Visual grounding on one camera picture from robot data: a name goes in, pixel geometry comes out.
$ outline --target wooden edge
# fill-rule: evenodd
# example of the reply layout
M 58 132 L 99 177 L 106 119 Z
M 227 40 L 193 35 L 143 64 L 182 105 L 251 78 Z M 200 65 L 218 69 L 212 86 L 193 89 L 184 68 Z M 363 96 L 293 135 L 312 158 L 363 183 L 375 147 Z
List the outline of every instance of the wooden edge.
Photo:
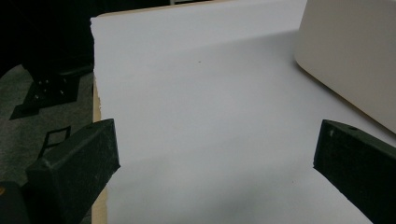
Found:
M 100 99 L 96 87 L 96 79 L 93 76 L 93 122 L 101 120 Z M 99 194 L 92 205 L 92 224 L 107 224 L 107 187 Z
M 154 10 L 173 8 L 173 7 L 198 6 L 198 5 L 204 5 L 204 4 L 213 4 L 213 3 L 229 2 L 229 1 L 232 1 L 232 0 L 212 0 L 212 1 L 207 1 L 207 2 L 186 3 L 186 4 L 180 4 L 180 5 L 165 6 L 165 7 L 148 7 L 148 8 L 135 9 L 135 10 L 109 12 L 109 13 L 105 13 L 105 14 L 99 15 L 98 17 L 123 15 L 123 14 L 136 13 L 136 12 L 145 12 L 145 11 L 154 11 Z

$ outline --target table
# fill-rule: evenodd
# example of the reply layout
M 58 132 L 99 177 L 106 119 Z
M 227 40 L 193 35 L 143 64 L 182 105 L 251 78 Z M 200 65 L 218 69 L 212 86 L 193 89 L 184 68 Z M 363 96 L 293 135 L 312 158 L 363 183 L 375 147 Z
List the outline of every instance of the table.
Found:
M 312 168 L 320 123 L 396 137 L 293 59 L 304 0 L 92 19 L 121 168 L 109 223 L 370 223 Z

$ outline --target white surface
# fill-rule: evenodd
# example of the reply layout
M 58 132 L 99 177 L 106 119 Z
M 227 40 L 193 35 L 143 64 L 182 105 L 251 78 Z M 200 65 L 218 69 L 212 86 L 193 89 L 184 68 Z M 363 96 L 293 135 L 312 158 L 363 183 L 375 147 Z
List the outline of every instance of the white surface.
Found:
M 310 0 L 296 60 L 396 133 L 396 1 Z
M 396 145 L 304 74 L 305 1 L 231 1 L 92 19 L 121 168 L 109 223 L 370 223 L 313 158 L 323 119 Z

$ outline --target white sheet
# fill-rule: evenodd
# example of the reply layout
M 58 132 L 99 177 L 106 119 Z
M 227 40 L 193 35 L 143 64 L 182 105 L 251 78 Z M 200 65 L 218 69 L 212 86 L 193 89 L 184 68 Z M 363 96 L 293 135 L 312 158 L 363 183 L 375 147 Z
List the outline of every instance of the white sheet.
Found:
M 293 60 L 305 1 L 241 0 L 92 19 L 121 168 L 109 223 L 370 223 L 313 157 L 320 123 L 396 145 Z

